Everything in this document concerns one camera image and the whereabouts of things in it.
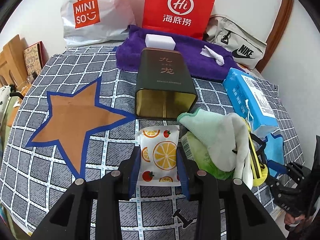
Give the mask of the person's right hand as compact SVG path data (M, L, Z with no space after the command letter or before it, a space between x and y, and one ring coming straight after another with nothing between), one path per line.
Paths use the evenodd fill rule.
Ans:
M291 214L285 213L284 223L288 226L291 226L292 224L299 224L304 219L305 219L304 214L302 214L298 217L293 217Z

